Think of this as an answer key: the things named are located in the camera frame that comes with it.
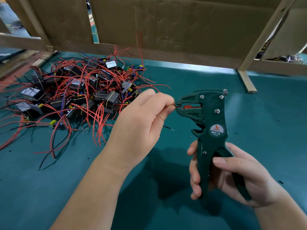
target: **wire stripper handle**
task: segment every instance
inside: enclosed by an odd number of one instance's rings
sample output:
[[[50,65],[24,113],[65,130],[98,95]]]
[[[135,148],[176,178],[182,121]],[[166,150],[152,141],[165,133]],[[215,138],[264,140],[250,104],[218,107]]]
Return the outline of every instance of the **wire stripper handle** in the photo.
[[[219,148],[217,150],[217,153],[221,157],[233,157],[234,156],[232,154],[232,152],[229,151],[229,149],[226,146]],[[244,182],[243,176],[240,175],[240,174],[237,174],[237,173],[232,173],[232,177],[233,177],[233,180],[235,182],[235,185],[236,185],[238,191],[244,197],[244,199],[247,200],[247,201],[252,200],[252,197],[250,196],[250,194],[248,193],[248,191],[245,187],[245,182]]]

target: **green wire stripper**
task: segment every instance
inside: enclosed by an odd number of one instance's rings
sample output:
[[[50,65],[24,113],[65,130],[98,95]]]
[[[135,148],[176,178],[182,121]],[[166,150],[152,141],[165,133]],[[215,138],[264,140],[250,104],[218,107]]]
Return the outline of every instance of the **green wire stripper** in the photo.
[[[198,138],[197,161],[201,176],[202,197],[208,192],[210,164],[214,156],[232,157],[233,154],[225,145],[228,137],[225,123],[225,96],[227,90],[197,90],[190,95],[182,96],[177,105],[177,113],[192,119],[201,130],[193,129]],[[235,185],[245,200],[252,200],[243,176],[232,173]]]

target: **workbench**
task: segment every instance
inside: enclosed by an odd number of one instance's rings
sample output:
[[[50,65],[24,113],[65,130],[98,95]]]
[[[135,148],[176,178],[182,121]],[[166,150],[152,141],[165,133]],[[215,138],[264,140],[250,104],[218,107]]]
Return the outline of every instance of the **workbench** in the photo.
[[[80,57],[63,52],[50,60],[59,56]],[[141,64],[139,59],[132,62]],[[50,69],[50,63],[42,68]],[[233,69],[146,60],[144,64],[144,76],[168,85],[171,89],[157,88],[175,100],[197,89],[228,89],[228,142],[259,160],[307,212],[306,77],[249,72],[258,93],[248,94]],[[0,95],[3,101],[7,94]],[[7,113],[1,111],[0,117]],[[209,193],[208,210],[190,199],[191,157],[186,151],[196,139],[190,131],[195,123],[173,112],[165,125],[178,131],[163,128],[150,154],[130,172],[112,229],[260,229],[252,208],[219,190]],[[45,168],[38,170],[45,154],[34,152],[49,150],[51,132],[52,128],[33,127],[0,151],[0,229],[49,229],[103,149],[95,146],[91,129],[78,131],[57,160],[48,157]],[[1,143],[13,133],[0,128]],[[66,134],[59,131],[55,143]]]

